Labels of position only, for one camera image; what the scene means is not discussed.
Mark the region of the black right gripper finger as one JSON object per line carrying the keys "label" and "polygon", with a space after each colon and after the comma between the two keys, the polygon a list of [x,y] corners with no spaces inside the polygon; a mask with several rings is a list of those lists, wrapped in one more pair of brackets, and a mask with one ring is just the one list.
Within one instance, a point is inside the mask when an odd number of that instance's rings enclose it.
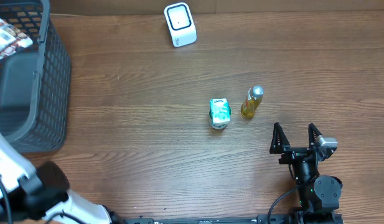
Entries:
{"label": "black right gripper finger", "polygon": [[309,134],[309,146],[320,146],[320,140],[322,138],[321,132],[316,128],[316,126],[311,123],[308,126]]}
{"label": "black right gripper finger", "polygon": [[283,131],[281,125],[276,122],[273,126],[273,138],[271,141],[269,153],[270,154],[283,154],[288,152],[290,143]]}

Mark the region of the yellow bottle silver cap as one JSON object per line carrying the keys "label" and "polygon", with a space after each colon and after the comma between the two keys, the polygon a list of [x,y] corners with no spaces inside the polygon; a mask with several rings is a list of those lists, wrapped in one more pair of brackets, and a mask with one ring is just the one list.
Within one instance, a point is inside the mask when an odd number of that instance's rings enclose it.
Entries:
{"label": "yellow bottle silver cap", "polygon": [[262,86],[253,86],[248,90],[247,96],[241,105],[241,114],[243,117],[251,119],[254,117],[258,106],[263,100],[264,89]]}

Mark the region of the green white tissue cup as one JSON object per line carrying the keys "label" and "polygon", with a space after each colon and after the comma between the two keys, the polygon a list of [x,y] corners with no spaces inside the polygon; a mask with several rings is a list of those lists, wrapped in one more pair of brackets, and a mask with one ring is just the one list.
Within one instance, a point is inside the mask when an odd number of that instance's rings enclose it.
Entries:
{"label": "green white tissue cup", "polygon": [[214,129],[224,129],[230,122],[232,111],[226,98],[210,100],[208,123]]}

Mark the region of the small printed snack bag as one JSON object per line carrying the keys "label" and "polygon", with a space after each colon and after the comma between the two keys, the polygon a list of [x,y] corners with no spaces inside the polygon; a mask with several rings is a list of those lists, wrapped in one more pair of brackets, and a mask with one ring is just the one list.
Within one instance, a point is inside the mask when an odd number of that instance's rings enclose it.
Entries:
{"label": "small printed snack bag", "polygon": [[17,27],[0,18],[0,60],[33,44],[33,40]]}

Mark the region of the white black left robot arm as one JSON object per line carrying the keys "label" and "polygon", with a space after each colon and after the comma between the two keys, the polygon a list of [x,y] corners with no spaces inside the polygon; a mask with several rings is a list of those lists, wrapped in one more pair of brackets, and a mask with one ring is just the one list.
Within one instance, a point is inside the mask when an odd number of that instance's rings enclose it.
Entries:
{"label": "white black left robot arm", "polygon": [[43,220],[46,223],[121,224],[104,205],[91,203],[75,191],[52,161],[36,168],[0,133],[0,223]]}

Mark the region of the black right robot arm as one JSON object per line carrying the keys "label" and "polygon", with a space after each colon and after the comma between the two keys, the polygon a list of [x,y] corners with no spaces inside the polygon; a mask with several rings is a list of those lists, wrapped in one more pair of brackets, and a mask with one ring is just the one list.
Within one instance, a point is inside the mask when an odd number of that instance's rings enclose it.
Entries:
{"label": "black right robot arm", "polygon": [[[335,138],[325,137],[314,124],[308,126],[309,142],[306,147],[292,147],[279,123],[274,123],[269,152],[279,154],[280,164],[287,165],[296,186],[279,196],[270,206],[267,223],[342,223],[339,208],[342,181],[330,175],[320,175],[319,163],[336,151]],[[276,204],[293,192],[299,195],[299,206],[285,215],[273,215]]]}

